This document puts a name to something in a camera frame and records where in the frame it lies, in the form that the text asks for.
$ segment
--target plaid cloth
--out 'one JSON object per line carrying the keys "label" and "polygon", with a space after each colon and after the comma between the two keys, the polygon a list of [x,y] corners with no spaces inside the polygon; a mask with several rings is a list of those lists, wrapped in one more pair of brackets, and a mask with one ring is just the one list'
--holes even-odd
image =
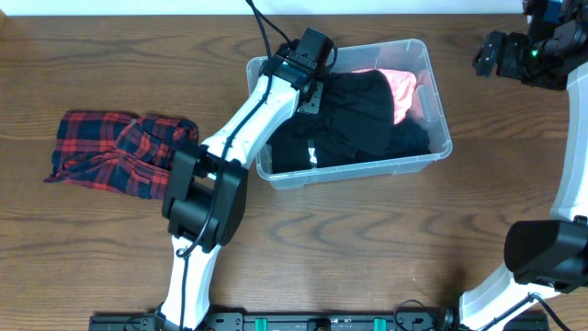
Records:
{"label": "plaid cloth", "polygon": [[70,111],[57,131],[53,173],[44,181],[163,199],[174,151],[197,139],[190,120]]}

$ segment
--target white backdrop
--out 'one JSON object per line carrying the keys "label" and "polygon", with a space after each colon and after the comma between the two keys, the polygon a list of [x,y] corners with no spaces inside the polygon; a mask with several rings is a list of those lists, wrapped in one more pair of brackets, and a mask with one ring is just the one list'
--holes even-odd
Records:
{"label": "white backdrop", "polygon": [[[521,13],[520,0],[256,0],[264,14],[488,14]],[[237,15],[244,0],[0,0],[21,15]]]}

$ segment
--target folded plaid shirt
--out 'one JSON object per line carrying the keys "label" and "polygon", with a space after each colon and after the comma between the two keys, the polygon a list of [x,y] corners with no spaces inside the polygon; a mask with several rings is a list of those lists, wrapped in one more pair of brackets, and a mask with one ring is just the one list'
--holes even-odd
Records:
{"label": "folded plaid shirt", "polygon": [[175,150],[198,139],[190,120],[70,111],[57,131],[45,182],[65,181],[145,199],[163,199]]}

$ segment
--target storage box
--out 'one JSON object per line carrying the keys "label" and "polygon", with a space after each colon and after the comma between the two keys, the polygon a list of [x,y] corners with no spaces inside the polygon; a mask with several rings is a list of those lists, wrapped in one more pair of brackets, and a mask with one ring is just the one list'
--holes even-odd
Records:
{"label": "storage box", "polygon": [[[247,64],[249,93],[254,90],[257,84],[259,68],[265,59],[265,56],[253,58]],[[333,54],[331,54],[328,63],[332,60]],[[345,47],[339,49],[333,72],[348,73],[368,68],[410,71],[416,76],[417,88],[413,94],[413,106],[416,105],[415,108],[419,108],[420,104],[423,114],[415,116],[411,109],[407,115],[427,130],[431,153],[385,161],[273,174],[271,146],[266,144],[255,158],[257,172],[261,178],[268,180],[276,189],[300,188],[306,184],[331,180],[414,173],[423,170],[433,161],[449,156],[453,144],[437,92],[429,54],[424,43],[420,40],[399,40]]]}

